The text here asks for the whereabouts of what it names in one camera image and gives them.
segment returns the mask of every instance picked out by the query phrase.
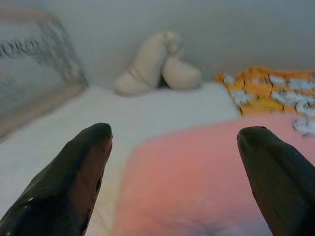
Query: plush toy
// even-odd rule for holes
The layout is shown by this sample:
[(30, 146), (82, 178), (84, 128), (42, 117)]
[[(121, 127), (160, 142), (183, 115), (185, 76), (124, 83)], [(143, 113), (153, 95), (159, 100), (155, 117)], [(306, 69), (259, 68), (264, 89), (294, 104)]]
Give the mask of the plush toy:
[(160, 85), (163, 75), (174, 90), (189, 90), (200, 85), (201, 72), (183, 63), (183, 40), (174, 32), (158, 32), (141, 46), (131, 67), (114, 82), (121, 96), (149, 92)]

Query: pink pillow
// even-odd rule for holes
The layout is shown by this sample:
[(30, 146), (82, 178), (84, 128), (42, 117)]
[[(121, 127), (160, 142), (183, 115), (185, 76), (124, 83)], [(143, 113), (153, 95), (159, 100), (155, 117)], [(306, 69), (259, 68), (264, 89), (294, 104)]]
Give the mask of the pink pillow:
[(315, 139), (296, 133), (292, 115), (286, 114), (245, 117), (151, 139), (127, 165), (113, 235), (197, 236), (216, 230), (271, 235), (237, 149), (237, 133), (248, 126), (267, 127), (315, 164)]

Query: bed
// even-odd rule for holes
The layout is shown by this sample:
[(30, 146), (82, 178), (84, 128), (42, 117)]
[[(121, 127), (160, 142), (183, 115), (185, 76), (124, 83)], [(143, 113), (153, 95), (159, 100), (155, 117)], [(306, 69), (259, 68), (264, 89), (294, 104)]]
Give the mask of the bed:
[(190, 92), (163, 88), (135, 98), (90, 86), (0, 144), (0, 217), (68, 140), (83, 128), (106, 122), (113, 129), (113, 150), (86, 235), (109, 235), (122, 172), (138, 145), (156, 135), (239, 117), (225, 87), (215, 82)]

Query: mattress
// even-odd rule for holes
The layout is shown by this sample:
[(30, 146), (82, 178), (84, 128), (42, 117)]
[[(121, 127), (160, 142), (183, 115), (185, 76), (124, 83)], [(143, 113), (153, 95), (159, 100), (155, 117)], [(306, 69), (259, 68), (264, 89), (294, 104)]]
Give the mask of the mattress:
[(135, 98), (89, 87), (0, 144), (0, 217), (67, 141), (82, 129), (105, 122), (113, 129), (113, 150), (86, 235), (109, 235), (122, 172), (136, 146), (157, 135), (239, 117), (225, 87), (214, 82), (190, 92), (165, 88)]

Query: orange patterned blanket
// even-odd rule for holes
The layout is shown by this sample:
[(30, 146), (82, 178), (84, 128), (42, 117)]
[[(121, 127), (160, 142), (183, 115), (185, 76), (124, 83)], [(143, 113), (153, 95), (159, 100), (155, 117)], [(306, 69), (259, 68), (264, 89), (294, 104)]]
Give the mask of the orange patterned blanket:
[(221, 72), (216, 81), (225, 84), (242, 115), (296, 113), (295, 130), (315, 135), (315, 70), (252, 67), (236, 76)]

